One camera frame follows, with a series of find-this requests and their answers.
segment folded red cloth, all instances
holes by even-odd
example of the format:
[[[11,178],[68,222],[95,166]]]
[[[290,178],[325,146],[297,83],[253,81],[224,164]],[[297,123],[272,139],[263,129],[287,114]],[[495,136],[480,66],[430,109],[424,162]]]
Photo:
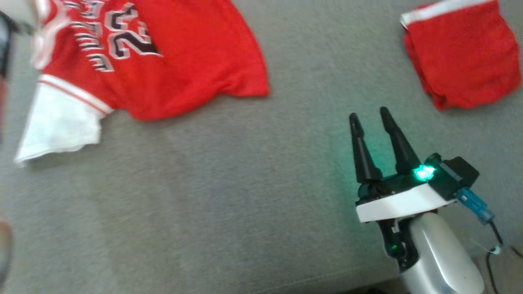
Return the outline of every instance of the folded red cloth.
[[[438,110],[494,103],[521,84],[519,46],[496,0],[445,0],[402,14],[401,23]]]

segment gray couch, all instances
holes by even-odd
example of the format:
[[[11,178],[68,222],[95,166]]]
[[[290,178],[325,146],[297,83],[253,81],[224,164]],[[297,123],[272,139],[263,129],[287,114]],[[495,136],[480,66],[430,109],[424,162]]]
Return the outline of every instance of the gray couch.
[[[461,155],[501,232],[523,242],[523,92],[438,112],[402,43],[399,15],[428,1],[235,0],[269,68],[266,99],[219,97],[190,114],[103,121],[101,144],[12,159],[38,73],[17,39],[0,149],[0,209],[14,226],[8,293],[332,293],[394,277],[376,224],[358,222],[348,115],[392,173],[388,106],[420,157]],[[500,1],[522,41],[523,3]],[[441,215],[467,250],[489,229]]]

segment blue connector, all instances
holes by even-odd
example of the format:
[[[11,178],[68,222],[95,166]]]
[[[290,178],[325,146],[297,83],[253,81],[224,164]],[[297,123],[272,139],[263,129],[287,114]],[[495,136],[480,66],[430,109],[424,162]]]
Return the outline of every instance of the blue connector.
[[[456,193],[456,198],[466,207],[470,208],[482,224],[488,224],[494,218],[494,214],[487,208],[487,204],[468,188],[462,188]]]

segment small green indicator light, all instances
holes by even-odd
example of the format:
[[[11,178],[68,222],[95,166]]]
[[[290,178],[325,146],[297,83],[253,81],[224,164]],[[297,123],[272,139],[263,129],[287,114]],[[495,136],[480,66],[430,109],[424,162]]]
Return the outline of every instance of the small green indicator light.
[[[417,169],[414,170],[414,174],[419,180],[430,180],[434,177],[434,171],[436,169],[428,165],[420,165]]]

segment robotic arm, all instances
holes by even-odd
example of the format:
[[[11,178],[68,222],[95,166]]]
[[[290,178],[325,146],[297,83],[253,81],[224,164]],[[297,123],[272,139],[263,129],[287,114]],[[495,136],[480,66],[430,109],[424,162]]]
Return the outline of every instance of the robotic arm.
[[[397,173],[383,177],[374,165],[356,114],[351,114],[356,177],[361,186],[356,212],[360,222],[378,223],[387,255],[398,262],[411,294],[481,294],[483,278],[437,209],[460,201],[486,224],[494,215],[470,191],[479,172],[463,158],[424,164],[387,108],[380,109],[391,137]]]

